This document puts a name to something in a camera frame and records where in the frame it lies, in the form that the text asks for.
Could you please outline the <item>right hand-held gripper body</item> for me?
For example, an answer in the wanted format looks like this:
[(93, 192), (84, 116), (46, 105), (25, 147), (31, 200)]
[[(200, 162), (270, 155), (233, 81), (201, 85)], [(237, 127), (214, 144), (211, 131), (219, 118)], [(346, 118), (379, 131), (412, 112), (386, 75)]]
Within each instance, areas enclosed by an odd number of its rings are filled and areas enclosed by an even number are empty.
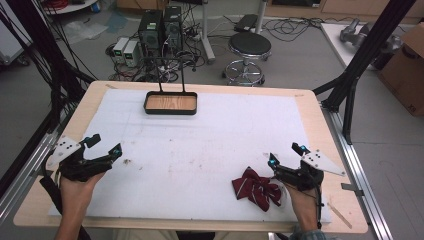
[(275, 170), (275, 178), (295, 186), (299, 191), (305, 191), (318, 188), (323, 182), (325, 172), (339, 176), (345, 175), (345, 171), (319, 149), (300, 156), (299, 164), (297, 169), (280, 164)]

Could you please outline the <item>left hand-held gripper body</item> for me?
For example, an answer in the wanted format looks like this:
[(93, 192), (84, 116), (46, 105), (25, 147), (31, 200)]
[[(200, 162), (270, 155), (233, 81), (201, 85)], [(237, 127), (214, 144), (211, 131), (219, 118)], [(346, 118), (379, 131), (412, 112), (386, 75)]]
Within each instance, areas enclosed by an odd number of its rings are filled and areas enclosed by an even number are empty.
[(55, 145), (47, 166), (59, 165), (61, 175), (71, 181), (86, 182), (89, 178), (112, 168), (109, 154), (94, 159), (86, 159), (81, 141), (77, 142), (62, 136)]

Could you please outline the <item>dark red striped bow tie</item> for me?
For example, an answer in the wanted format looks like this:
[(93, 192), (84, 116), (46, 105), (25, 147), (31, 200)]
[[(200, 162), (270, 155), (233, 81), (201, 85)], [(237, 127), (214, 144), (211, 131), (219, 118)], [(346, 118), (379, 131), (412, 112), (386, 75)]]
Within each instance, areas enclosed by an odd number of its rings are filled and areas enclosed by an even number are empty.
[(231, 181), (237, 200), (247, 198), (257, 205), (262, 211), (267, 212), (270, 203), (277, 207), (282, 205), (282, 191), (280, 187), (272, 183), (268, 177), (257, 174), (250, 166), (242, 176)]

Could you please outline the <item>person's right hand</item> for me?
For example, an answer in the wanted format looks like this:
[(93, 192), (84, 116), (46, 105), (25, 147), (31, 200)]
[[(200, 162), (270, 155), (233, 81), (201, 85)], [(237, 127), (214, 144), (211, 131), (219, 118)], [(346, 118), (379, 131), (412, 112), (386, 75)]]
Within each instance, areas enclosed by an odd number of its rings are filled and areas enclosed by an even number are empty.
[(299, 191), (296, 187), (285, 183), (294, 213), (302, 231), (318, 229), (316, 192), (314, 190)]

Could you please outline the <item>person's left hand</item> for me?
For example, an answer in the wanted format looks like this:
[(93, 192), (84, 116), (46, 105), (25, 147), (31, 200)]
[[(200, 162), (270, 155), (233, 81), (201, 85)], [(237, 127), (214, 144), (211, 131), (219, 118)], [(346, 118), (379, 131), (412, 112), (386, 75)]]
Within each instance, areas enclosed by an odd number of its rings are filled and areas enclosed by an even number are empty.
[(89, 178), (86, 182), (71, 181), (65, 177), (60, 180), (62, 195), (62, 216), (67, 220), (83, 219), (91, 202), (96, 184), (104, 173)]

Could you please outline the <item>thin wooden stick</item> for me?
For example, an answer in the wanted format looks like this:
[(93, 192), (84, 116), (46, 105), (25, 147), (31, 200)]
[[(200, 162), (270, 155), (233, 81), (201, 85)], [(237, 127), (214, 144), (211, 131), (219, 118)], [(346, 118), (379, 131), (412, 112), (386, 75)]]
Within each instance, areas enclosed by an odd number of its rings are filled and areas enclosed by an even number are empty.
[(344, 215), (330, 202), (327, 202), (328, 208), (349, 228), (352, 229), (352, 224), (344, 217)]

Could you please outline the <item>black tray stand with wooden base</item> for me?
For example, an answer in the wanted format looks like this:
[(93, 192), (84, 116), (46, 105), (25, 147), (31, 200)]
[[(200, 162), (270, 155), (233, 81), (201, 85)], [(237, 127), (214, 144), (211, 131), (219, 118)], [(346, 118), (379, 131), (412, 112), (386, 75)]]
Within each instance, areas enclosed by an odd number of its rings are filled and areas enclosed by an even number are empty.
[[(149, 91), (144, 100), (143, 108), (150, 115), (195, 115), (198, 106), (198, 94), (185, 88), (184, 60), (181, 58), (149, 57), (156, 67), (159, 89)], [(163, 74), (158, 66), (177, 67), (181, 73), (181, 91), (165, 91), (162, 87)]]

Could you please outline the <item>white board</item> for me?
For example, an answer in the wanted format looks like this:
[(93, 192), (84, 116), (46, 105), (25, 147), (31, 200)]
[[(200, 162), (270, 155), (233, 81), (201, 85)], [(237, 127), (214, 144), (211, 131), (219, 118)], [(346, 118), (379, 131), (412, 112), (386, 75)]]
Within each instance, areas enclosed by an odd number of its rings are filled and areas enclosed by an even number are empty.
[(322, 23), (321, 29), (344, 67), (352, 61), (369, 32), (369, 24)]

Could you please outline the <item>black round stool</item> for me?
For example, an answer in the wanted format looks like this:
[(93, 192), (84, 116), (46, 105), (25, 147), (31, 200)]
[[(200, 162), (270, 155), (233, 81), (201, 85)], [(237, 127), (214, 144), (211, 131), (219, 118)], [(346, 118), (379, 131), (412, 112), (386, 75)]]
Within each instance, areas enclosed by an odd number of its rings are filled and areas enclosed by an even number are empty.
[(264, 36), (252, 32), (240, 32), (228, 42), (229, 50), (239, 56), (223, 70), (222, 77), (228, 85), (263, 85), (265, 75), (255, 60), (267, 61), (271, 55), (271, 43)]

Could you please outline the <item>brown cardboard box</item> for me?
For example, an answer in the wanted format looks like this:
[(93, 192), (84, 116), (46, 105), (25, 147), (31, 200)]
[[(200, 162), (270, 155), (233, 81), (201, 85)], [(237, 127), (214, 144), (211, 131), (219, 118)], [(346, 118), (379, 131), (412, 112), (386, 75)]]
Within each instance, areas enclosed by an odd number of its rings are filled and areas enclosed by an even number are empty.
[(424, 22), (401, 36), (396, 51), (378, 77), (413, 116), (424, 116)]

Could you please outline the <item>grey handheld vacuum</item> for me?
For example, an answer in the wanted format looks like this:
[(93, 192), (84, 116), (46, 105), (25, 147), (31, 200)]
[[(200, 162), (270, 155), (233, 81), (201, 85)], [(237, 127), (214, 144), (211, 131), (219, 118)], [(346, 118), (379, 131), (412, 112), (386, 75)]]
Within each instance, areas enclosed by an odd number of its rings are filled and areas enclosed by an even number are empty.
[[(374, 22), (368, 22), (356, 32), (360, 20), (355, 18), (352, 22), (340, 31), (339, 40), (342, 43), (351, 43), (356, 49), (363, 44), (370, 31), (374, 26)], [(394, 56), (395, 52), (401, 48), (403, 41), (399, 35), (391, 34), (379, 48), (379, 51), (371, 61), (370, 65), (376, 70), (382, 70), (389, 60)]]

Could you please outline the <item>black flat device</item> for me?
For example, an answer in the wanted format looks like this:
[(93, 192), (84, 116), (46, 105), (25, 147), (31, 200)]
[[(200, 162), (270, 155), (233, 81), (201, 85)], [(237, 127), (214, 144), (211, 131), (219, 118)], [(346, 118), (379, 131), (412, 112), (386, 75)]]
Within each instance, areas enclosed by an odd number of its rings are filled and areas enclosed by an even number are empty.
[(244, 15), (234, 26), (236, 32), (254, 32), (258, 16), (255, 14)]

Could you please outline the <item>grey desk leg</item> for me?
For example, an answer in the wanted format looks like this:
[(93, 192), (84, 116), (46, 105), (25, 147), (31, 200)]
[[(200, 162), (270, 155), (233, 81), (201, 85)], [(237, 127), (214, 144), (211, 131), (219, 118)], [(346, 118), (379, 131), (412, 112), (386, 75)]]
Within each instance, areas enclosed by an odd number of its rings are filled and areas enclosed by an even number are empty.
[(208, 0), (201, 0), (202, 2), (202, 32), (200, 34), (202, 46), (206, 54), (206, 63), (213, 64), (216, 60), (212, 46), (208, 38)]

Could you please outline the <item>grey metal bracket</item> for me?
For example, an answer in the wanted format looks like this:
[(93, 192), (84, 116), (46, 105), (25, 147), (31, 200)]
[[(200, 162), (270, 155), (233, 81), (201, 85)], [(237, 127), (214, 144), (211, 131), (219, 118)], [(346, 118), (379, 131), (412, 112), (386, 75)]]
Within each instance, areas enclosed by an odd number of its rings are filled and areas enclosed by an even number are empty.
[(354, 192), (357, 197), (361, 197), (364, 195), (364, 192), (353, 184), (342, 183), (341, 188), (343, 190)]

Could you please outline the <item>aluminium rail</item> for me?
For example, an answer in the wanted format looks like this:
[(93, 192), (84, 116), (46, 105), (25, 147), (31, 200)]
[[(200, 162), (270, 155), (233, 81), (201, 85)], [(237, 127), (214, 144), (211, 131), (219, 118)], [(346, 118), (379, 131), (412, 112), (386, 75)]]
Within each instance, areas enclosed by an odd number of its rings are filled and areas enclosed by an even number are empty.
[(342, 133), (342, 117), (338, 112), (331, 112), (324, 107), (321, 107), (321, 110), (352, 184), (364, 192), (364, 195), (357, 199), (364, 212), (367, 225), (372, 229), (377, 240), (394, 240), (356, 150)]
[(26, 196), (60, 135), (57, 130), (36, 132), (0, 179), (0, 226)]

